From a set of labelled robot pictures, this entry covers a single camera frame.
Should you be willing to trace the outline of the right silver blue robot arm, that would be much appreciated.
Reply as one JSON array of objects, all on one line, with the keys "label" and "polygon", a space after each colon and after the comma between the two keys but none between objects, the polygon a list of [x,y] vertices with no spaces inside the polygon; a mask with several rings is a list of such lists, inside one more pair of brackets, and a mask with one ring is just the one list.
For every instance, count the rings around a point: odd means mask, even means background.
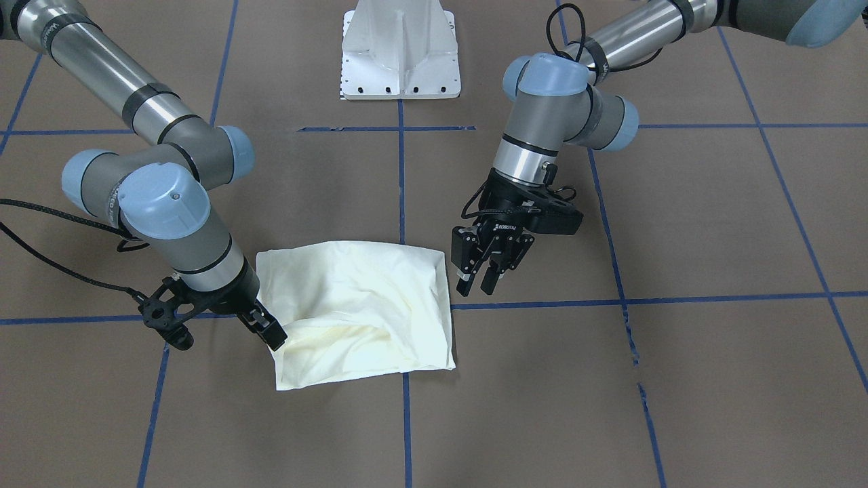
[{"label": "right silver blue robot arm", "polygon": [[286,341],[258,301],[258,276],[208,191],[248,175],[255,154],[233,126],[212,126],[119,47],[77,1],[3,1],[2,38],[21,41],[77,78],[148,148],[85,150],[62,171],[62,190],[97,228],[154,248],[173,269],[154,293],[124,288],[143,323],[173,347],[193,345],[186,322],[235,315],[276,351]]}]

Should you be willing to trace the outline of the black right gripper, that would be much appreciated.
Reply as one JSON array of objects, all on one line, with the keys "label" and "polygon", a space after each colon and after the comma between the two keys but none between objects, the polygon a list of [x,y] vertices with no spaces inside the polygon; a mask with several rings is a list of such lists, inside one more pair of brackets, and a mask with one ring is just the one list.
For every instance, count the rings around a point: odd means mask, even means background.
[{"label": "black right gripper", "polygon": [[260,280],[249,262],[243,262],[241,272],[226,287],[213,292],[217,297],[208,310],[223,315],[237,315],[237,318],[276,352],[285,344],[288,336],[263,303],[257,302]]}]

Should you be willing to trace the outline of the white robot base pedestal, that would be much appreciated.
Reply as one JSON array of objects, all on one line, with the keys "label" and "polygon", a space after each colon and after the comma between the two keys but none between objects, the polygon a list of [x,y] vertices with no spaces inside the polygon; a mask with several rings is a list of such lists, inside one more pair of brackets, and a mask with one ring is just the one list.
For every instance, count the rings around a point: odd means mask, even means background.
[{"label": "white robot base pedestal", "polygon": [[343,100],[459,97],[455,16],[441,2],[359,1],[342,27]]}]

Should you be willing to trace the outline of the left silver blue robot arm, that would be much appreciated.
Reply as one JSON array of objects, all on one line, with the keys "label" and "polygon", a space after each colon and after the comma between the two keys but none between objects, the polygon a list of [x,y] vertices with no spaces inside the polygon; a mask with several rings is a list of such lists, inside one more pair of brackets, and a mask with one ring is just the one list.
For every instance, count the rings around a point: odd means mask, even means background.
[{"label": "left silver blue robot arm", "polygon": [[515,59],[502,88],[511,114],[486,181],[452,231],[456,290],[467,296],[476,278],[491,294],[519,266],[536,235],[574,235],[583,214],[573,186],[554,188],[556,158],[564,145],[618,151],[635,139],[638,111],[622,96],[599,89],[611,74],[648,64],[670,43],[716,26],[822,47],[841,36],[866,8],[865,1],[648,1],[589,35],[583,13],[580,36],[562,47]]}]

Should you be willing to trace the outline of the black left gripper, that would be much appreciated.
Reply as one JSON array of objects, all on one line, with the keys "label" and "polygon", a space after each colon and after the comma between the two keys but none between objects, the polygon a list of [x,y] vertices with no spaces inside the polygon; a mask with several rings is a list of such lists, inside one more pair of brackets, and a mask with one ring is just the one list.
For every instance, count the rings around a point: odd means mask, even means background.
[{"label": "black left gripper", "polygon": [[502,276],[515,270],[530,250],[534,236],[524,234],[536,213],[530,189],[491,169],[479,198],[475,226],[453,227],[450,256],[458,269],[456,290],[461,296],[468,296],[481,264],[488,264],[488,269],[480,288],[490,296]]}]

